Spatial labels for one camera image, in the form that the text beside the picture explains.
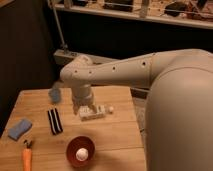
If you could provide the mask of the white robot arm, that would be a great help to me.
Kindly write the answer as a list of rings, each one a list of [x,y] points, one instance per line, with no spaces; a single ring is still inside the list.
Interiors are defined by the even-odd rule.
[[[80,55],[60,78],[77,106],[93,103],[92,85],[147,88],[147,171],[213,171],[213,53],[172,50],[99,65]]]

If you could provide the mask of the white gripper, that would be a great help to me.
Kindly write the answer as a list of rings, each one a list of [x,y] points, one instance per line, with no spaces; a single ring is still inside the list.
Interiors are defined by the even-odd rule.
[[[96,111],[96,107],[95,107],[93,100],[79,101],[79,100],[74,99],[73,100],[73,111],[74,111],[75,115],[77,115],[79,113],[81,107],[86,107],[92,112]]]

